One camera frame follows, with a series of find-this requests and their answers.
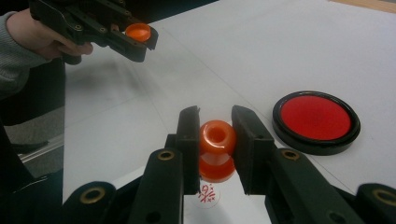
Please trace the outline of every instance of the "brass screw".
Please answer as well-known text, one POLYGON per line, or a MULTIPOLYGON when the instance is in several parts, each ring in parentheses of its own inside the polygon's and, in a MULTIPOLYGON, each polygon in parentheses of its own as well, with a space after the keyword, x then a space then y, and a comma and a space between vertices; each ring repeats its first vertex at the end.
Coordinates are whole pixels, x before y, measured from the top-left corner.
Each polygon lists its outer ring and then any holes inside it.
POLYGON ((175 157, 175 153, 173 151, 169 150, 164 150, 160 153, 158 153, 157 158, 160 159, 161 161, 169 161, 172 160, 175 157))
POLYGON ((373 190, 374 196, 382 203, 390 206, 396 206, 396 195, 384 189, 373 190))
POLYGON ((297 161, 298 159, 300 159, 300 155, 298 153, 288 149, 282 150, 282 156, 291 161, 297 161))
POLYGON ((88 203, 96 203, 105 197, 106 191, 102 187, 93 187, 90 189, 86 189, 81 196, 79 197, 79 201, 85 204, 88 203))

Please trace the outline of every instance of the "white table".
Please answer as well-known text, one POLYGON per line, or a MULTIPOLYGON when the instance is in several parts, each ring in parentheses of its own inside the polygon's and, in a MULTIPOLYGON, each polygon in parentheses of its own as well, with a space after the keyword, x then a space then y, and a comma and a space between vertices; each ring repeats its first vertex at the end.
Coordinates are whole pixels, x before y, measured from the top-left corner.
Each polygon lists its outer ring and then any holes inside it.
MULTIPOLYGON (((347 151, 309 156, 331 184, 396 188, 395 14, 325 0, 220 0, 151 26, 160 36, 143 63, 95 47, 67 66, 64 200, 91 181, 120 187, 141 175, 191 105, 202 123, 231 120, 233 105, 253 109, 284 147, 272 109, 295 91, 332 94, 361 120, 347 151)), ((216 188, 210 209, 186 197, 185 223, 270 223, 263 196, 245 196, 237 175, 216 188)))

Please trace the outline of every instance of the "red circular pad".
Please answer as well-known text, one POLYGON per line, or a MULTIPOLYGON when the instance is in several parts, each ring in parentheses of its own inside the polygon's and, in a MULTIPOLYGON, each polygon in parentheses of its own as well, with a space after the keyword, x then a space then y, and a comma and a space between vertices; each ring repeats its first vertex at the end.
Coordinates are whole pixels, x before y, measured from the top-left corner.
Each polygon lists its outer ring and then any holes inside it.
POLYGON ((280 112, 295 133, 316 140, 333 140, 348 133, 351 120, 343 107, 319 96, 302 95, 288 100, 280 112))
POLYGON ((346 150, 361 131, 347 103, 319 91, 297 91, 280 99, 274 106, 273 127, 290 147, 320 156, 346 150))

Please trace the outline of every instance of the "bolt hole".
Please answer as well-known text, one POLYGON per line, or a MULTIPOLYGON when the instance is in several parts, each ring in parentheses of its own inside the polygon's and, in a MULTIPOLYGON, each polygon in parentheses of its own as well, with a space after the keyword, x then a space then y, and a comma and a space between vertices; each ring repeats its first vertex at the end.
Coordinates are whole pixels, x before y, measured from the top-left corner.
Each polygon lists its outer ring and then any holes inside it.
POLYGON ((346 219, 342 215, 335 213, 335 212, 330 212, 329 218, 331 221, 333 221, 334 223, 337 223, 337 224, 347 223, 346 219))
POLYGON ((158 223, 161 220, 161 214, 159 212, 152 212, 146 215, 147 223, 158 223))
POLYGON ((390 206, 396 206, 396 195, 384 190, 384 189, 375 189, 373 191, 374 196, 381 201, 390 206))
POLYGON ((99 190, 96 189, 96 190, 93 190, 93 191, 87 193, 87 195, 85 195, 85 197, 87 199, 94 199, 94 198, 98 197, 99 195, 100 195, 100 192, 99 192, 99 190))
POLYGON ((104 188, 93 187, 93 188, 85 190, 79 197, 79 200, 82 203, 96 203, 99 200, 101 200, 103 197, 105 197, 105 194, 106 194, 106 191, 104 188))
POLYGON ((209 138, 209 141, 213 143, 220 143, 224 141, 226 133, 221 128, 216 127, 208 131, 207 137, 209 138))
POLYGON ((300 155, 291 151, 291 150, 283 150, 282 151, 283 157, 288 160, 297 161, 300 158, 300 155))
POLYGON ((163 151, 160 154, 158 154, 158 159, 162 161, 169 161, 172 160, 175 157, 175 153, 172 151, 163 151))

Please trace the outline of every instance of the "orange toy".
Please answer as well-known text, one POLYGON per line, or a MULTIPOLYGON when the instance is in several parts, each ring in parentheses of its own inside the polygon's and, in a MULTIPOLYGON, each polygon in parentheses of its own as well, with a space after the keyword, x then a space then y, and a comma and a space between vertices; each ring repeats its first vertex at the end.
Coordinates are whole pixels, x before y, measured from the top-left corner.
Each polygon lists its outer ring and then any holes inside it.
POLYGON ((235 142, 235 131, 227 122, 211 120, 201 127, 199 169, 203 180, 219 183, 233 175, 235 142))
POLYGON ((145 23, 135 23, 128 26, 125 34, 139 42, 145 42, 151 37, 151 30, 145 23))

